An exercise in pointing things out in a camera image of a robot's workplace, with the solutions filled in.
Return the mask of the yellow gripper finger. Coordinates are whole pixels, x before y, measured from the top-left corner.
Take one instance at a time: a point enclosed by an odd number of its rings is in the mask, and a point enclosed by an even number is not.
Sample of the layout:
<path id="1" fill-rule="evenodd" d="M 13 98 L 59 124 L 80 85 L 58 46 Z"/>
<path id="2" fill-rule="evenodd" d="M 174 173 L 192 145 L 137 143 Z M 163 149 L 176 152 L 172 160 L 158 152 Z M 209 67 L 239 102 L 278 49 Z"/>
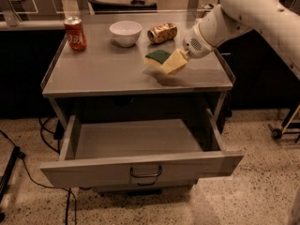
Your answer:
<path id="1" fill-rule="evenodd" d="M 162 64 L 160 69 L 167 75 L 176 74 L 188 63 L 188 51 L 176 49 L 171 56 Z"/>

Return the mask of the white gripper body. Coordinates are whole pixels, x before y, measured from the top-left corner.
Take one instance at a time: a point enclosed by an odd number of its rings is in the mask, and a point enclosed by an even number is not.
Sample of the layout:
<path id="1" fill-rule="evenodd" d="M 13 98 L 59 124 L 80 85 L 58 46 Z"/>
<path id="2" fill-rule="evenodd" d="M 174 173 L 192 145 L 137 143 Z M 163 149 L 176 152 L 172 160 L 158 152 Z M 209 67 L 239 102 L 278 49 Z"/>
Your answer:
<path id="1" fill-rule="evenodd" d="M 203 58 L 215 49 L 211 33 L 199 22 L 186 31 L 183 47 L 191 58 Z"/>

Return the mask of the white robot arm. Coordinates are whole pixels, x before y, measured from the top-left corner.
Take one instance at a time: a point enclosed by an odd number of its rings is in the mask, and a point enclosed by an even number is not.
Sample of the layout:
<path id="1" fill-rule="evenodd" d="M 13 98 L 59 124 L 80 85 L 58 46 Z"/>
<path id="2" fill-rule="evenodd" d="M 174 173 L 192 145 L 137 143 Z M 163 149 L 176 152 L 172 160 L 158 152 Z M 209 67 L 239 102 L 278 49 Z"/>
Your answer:
<path id="1" fill-rule="evenodd" d="M 188 29 L 183 47 L 160 69 L 175 74 L 191 58 L 203 58 L 225 41 L 254 30 L 300 79 L 300 16 L 278 0 L 218 0 L 217 5 Z"/>

